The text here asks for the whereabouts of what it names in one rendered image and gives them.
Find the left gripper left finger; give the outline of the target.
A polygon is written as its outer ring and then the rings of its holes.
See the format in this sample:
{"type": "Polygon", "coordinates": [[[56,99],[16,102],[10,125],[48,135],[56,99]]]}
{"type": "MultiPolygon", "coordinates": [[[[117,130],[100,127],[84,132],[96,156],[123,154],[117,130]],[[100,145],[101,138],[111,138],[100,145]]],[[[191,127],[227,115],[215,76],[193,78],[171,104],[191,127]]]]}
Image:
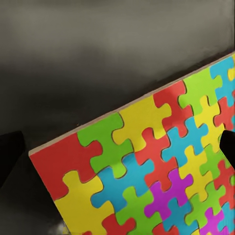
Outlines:
{"type": "Polygon", "coordinates": [[[0,189],[25,150],[21,130],[0,136],[0,189]]]}

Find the jigsaw puzzle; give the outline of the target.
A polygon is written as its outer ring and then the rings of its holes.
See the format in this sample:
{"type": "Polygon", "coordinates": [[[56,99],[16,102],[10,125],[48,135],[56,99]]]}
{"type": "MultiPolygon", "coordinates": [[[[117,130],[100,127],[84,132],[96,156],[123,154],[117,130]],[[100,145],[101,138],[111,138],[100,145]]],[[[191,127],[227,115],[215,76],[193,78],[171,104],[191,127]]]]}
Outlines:
{"type": "Polygon", "coordinates": [[[235,51],[29,151],[72,235],[235,235],[235,51]]]}

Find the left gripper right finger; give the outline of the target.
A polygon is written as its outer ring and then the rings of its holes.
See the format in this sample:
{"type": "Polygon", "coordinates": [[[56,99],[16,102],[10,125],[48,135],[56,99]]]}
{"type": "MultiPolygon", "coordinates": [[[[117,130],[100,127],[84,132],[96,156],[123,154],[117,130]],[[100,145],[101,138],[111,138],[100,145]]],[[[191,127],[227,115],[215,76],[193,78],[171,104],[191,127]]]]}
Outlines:
{"type": "Polygon", "coordinates": [[[224,130],[219,147],[235,170],[235,132],[224,130]]]}

